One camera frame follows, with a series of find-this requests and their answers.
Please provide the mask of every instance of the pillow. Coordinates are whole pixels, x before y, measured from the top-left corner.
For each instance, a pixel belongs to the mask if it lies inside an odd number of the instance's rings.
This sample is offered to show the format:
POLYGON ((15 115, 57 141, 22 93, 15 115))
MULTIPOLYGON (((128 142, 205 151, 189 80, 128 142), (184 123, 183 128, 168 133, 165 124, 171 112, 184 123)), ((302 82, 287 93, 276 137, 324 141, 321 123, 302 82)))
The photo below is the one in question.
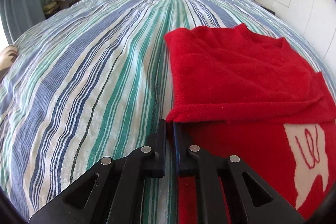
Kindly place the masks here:
POLYGON ((17 48, 10 45, 0 52, 0 82, 17 59, 17 48))

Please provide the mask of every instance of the folded red towel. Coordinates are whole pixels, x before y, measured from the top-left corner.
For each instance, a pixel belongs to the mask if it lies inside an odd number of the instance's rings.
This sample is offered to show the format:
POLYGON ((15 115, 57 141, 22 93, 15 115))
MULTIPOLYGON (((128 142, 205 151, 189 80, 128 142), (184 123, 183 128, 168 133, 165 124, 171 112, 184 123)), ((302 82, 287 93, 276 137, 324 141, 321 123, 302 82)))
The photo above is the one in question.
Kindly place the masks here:
MULTIPOLYGON (((309 217, 336 179, 336 107, 322 73, 284 38, 244 24, 179 28, 164 39, 174 85, 167 120, 193 122, 184 131, 195 144, 239 155, 309 217)), ((194 182, 178 185, 180 223, 196 223, 194 182)))
POLYGON ((336 117, 322 74, 284 38, 241 24, 179 28, 164 39, 174 85, 168 121, 312 123, 336 117))

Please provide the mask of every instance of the white wardrobe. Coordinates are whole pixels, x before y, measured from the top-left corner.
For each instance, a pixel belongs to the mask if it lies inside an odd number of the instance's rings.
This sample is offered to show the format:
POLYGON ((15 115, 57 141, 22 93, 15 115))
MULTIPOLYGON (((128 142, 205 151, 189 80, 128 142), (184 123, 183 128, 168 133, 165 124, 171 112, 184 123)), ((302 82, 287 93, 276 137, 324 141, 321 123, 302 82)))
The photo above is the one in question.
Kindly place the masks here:
POLYGON ((307 39, 336 76, 336 0, 274 0, 272 10, 307 39))

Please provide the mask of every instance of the metal pin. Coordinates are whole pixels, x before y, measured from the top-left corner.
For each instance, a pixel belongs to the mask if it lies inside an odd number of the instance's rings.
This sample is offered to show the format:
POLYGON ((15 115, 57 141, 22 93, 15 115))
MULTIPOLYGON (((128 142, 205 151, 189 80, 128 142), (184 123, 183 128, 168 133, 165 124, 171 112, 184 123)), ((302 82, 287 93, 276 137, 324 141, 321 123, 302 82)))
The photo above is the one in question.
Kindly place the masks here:
POLYGON ((104 157, 100 160, 100 163, 102 165, 109 165, 110 163, 112 162, 111 158, 110 157, 104 157))
POLYGON ((231 155, 230 156, 230 161, 238 162, 238 161, 240 161, 240 158, 237 155, 231 155))
POLYGON ((198 145, 193 144, 189 147, 189 149, 191 152, 198 152, 200 150, 200 147, 198 145))
POLYGON ((152 148, 150 147, 150 146, 143 146, 142 148, 141 148, 141 152, 142 153, 149 153, 149 152, 151 152, 152 151, 152 148))

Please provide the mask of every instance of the striped bedsheet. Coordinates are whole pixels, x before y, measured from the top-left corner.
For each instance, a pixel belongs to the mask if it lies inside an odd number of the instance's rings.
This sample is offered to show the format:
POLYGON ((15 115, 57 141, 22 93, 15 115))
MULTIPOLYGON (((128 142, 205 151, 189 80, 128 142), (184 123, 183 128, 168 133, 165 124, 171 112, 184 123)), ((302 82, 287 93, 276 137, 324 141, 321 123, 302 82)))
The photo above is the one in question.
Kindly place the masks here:
MULTIPOLYGON (((165 33, 234 27, 286 37, 335 81, 310 45, 253 0, 83 0, 25 32, 0 85, 0 185, 26 218, 104 156, 126 156, 172 107, 165 33)), ((171 148, 166 176, 148 179, 143 223, 175 223, 171 148)))

